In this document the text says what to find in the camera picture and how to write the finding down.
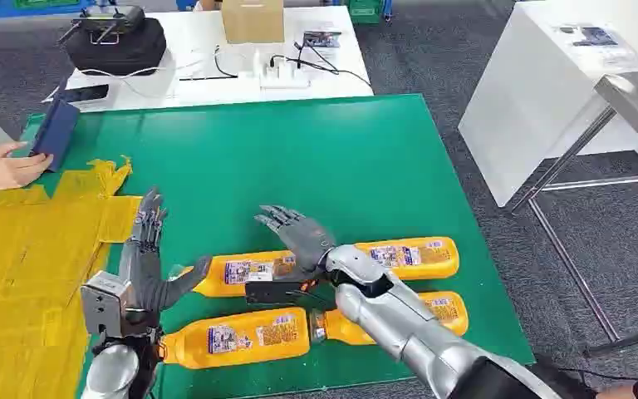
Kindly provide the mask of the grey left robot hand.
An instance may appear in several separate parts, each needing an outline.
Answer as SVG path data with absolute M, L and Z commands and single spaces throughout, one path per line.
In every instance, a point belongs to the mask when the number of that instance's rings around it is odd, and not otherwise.
M 129 238 L 124 242 L 119 275 L 130 284 L 122 307 L 121 334 L 142 334 L 160 325 L 160 313 L 175 305 L 207 276 L 213 259 L 203 255 L 186 273 L 173 280 L 161 277 L 160 239 L 167 210 L 163 196 L 152 187 L 136 210 Z

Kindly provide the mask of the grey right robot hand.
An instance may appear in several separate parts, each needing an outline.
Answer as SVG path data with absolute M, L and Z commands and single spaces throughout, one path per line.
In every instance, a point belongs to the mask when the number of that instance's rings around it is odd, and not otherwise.
M 281 205 L 259 208 L 262 212 L 253 218 L 275 233 L 294 256 L 295 264 L 285 279 L 303 281 L 326 271 L 326 257 L 336 247 L 336 240 L 323 226 Z

